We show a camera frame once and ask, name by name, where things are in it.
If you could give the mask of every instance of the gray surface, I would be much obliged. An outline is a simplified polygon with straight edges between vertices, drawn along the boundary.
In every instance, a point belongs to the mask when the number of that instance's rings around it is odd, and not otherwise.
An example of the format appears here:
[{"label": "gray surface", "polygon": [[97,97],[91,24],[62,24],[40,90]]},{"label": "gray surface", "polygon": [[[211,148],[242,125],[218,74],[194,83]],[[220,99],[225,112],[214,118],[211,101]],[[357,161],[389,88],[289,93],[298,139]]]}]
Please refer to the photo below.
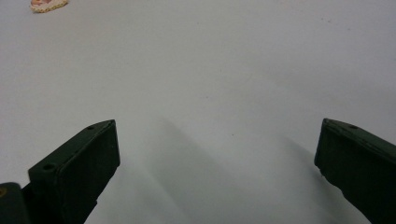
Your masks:
[{"label": "gray surface", "polygon": [[118,123],[87,223],[368,223],[313,165],[321,120],[393,144],[396,2],[0,0],[0,182]]}]

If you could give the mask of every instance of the black object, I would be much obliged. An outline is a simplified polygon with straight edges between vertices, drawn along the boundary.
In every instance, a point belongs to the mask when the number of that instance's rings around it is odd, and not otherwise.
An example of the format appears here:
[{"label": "black object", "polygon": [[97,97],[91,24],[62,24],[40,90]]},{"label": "black object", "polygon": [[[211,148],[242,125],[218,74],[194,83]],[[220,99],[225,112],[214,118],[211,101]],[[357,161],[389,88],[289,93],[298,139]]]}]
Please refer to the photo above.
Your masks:
[{"label": "black object", "polygon": [[372,223],[396,223],[396,146],[354,125],[325,119],[315,165]]},{"label": "black object", "polygon": [[80,224],[120,165],[115,120],[96,123],[29,169],[30,184],[0,185],[0,224]]}]

